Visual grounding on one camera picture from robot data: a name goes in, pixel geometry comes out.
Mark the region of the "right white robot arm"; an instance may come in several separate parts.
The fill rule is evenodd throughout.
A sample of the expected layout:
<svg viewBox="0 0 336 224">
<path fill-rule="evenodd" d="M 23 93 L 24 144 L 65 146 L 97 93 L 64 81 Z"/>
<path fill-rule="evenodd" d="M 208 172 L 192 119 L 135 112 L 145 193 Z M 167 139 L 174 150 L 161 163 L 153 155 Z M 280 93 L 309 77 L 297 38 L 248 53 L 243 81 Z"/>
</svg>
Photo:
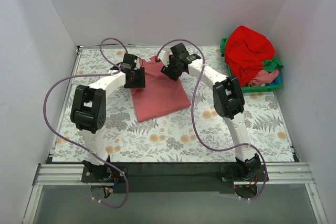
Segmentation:
<svg viewBox="0 0 336 224">
<path fill-rule="evenodd" d="M 262 156 L 252 145 L 244 119 L 245 100 L 234 76 L 219 73 L 205 63 L 202 51 L 190 54 L 184 46 L 184 40 L 178 41 L 170 51 L 163 48 L 157 53 L 157 60 L 163 63 L 161 72 L 171 80 L 177 81 L 183 73 L 197 78 L 213 92 L 213 106 L 216 113 L 224 119 L 232 137 L 235 150 L 236 171 L 229 172 L 231 178 L 248 181 L 257 177 L 261 169 Z"/>
</svg>

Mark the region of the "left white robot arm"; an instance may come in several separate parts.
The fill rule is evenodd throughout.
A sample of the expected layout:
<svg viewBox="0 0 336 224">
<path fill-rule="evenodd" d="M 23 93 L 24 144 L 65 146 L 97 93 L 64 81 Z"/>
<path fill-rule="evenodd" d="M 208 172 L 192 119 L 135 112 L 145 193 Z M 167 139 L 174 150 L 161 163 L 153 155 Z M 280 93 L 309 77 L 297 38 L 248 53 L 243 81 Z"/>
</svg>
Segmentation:
<svg viewBox="0 0 336 224">
<path fill-rule="evenodd" d="M 71 108 L 70 120 L 81 131 L 89 149 L 88 162 L 97 165 L 93 175 L 100 182 L 108 181 L 112 175 L 111 168 L 104 164 L 109 157 L 102 131 L 107 119 L 107 98 L 120 87 L 145 88 L 145 69 L 138 56 L 124 54 L 120 68 L 120 72 L 110 70 L 107 76 L 88 86 L 77 86 Z"/>
</svg>

